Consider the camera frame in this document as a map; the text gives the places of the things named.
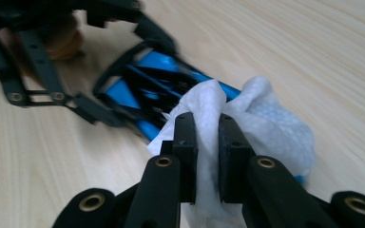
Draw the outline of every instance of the wooden table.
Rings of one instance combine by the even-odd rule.
[[[313,128],[311,194],[365,194],[365,1],[144,2],[188,63],[237,88],[267,77]],[[128,23],[82,31],[85,55],[57,63],[71,93],[90,93],[100,72],[139,42]],[[0,227],[49,227],[90,187],[119,194],[140,180],[145,146],[127,128],[90,125],[62,107],[9,105],[0,87]]]

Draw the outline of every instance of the blue plastic part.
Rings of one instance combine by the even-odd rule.
[[[296,181],[298,181],[298,183],[300,185],[303,185],[304,182],[306,181],[306,179],[304,178],[304,176],[295,176],[295,179],[296,179]]]
[[[176,61],[168,56],[156,51],[150,51],[137,64],[137,67],[150,67],[171,72],[180,72]]]
[[[156,68],[171,72],[180,72],[177,62],[170,56],[161,54],[157,51],[150,51],[142,58],[137,65],[138,67],[149,67],[149,68]],[[211,80],[212,78],[203,75],[197,71],[192,71],[191,75],[195,80],[198,82],[205,82]],[[235,99],[239,96],[240,91],[238,89],[233,88],[232,86],[226,85],[224,83],[219,82],[221,85],[221,89],[226,93],[228,101]]]
[[[124,79],[120,79],[114,83],[106,91],[106,95],[119,105],[141,108]]]
[[[152,123],[146,121],[137,121],[136,125],[142,131],[144,136],[150,141],[154,140],[160,133],[160,129]]]
[[[144,93],[145,97],[151,100],[159,100],[160,96],[157,92],[141,89],[141,91]]]

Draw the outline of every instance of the screw hole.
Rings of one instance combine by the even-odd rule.
[[[365,215],[365,200],[359,198],[349,197],[345,199],[345,203],[352,210]]]
[[[85,197],[79,203],[79,209],[85,212],[97,210],[105,203],[105,196],[101,193],[95,193]]]
[[[159,158],[156,160],[156,165],[159,167],[167,167],[170,166],[173,161],[169,158]]]
[[[264,168],[274,168],[275,162],[270,159],[258,159],[257,163]]]
[[[62,101],[65,99],[65,95],[64,95],[64,93],[53,92],[53,93],[51,93],[51,98],[54,100]]]
[[[13,101],[13,102],[20,102],[22,101],[23,96],[20,93],[10,93],[9,94],[9,100]]]

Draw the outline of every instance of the light wood surface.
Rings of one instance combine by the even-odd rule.
[[[237,88],[267,77],[313,128],[311,194],[365,194],[365,0],[144,2],[188,63]],[[139,41],[128,23],[82,31],[85,55],[57,64],[71,93],[89,93]],[[145,146],[129,129],[90,125],[62,107],[9,105],[0,87],[0,227],[50,227],[90,187],[121,193],[140,180]]]

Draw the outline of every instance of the white cloth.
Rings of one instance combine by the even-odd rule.
[[[147,149],[159,155],[162,141],[173,140],[175,118],[194,114],[199,148],[197,201],[185,205],[190,227],[245,227],[240,204],[221,203],[219,197],[218,127],[221,113],[233,117],[258,155],[280,160],[294,176],[305,176],[315,160],[311,129],[279,104],[266,78],[255,77],[243,87],[239,97],[226,103],[216,80],[189,90],[171,111],[159,136]]]

